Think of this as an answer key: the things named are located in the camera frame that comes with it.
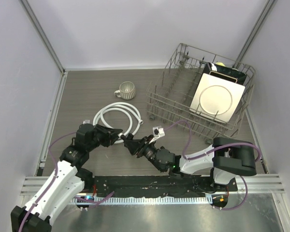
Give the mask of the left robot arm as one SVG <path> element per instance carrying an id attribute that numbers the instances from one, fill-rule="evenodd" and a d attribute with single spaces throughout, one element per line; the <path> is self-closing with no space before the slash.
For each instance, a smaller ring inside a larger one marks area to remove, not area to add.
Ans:
<path id="1" fill-rule="evenodd" d="M 14 232 L 49 232 L 56 219 L 79 193 L 93 188 L 93 174 L 82 166 L 92 150 L 113 145 L 121 129 L 84 123 L 74 132 L 71 144 L 55 163 L 55 169 L 36 194 L 23 206 L 11 212 Z"/>

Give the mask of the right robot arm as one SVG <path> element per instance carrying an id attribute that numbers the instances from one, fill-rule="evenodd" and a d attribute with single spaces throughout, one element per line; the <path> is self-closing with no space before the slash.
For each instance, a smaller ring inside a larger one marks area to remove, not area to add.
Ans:
<path id="1" fill-rule="evenodd" d="M 217 137 L 207 148 L 190 155 L 176 155 L 165 147 L 156 148 L 154 136 L 134 139 L 122 135 L 124 146 L 131 155 L 145 157 L 158 171 L 185 177 L 210 169 L 209 187 L 219 191 L 236 176 L 255 176 L 255 145 L 249 142 Z"/>

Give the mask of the black T-shaped hose connector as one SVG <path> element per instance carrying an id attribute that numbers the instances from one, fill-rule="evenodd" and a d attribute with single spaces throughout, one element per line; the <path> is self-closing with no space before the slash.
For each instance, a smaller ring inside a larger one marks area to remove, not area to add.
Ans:
<path id="1" fill-rule="evenodd" d="M 120 138 L 122 139 L 123 142 L 132 140 L 134 135 L 132 133 L 128 133 L 127 135 L 121 134 Z"/>

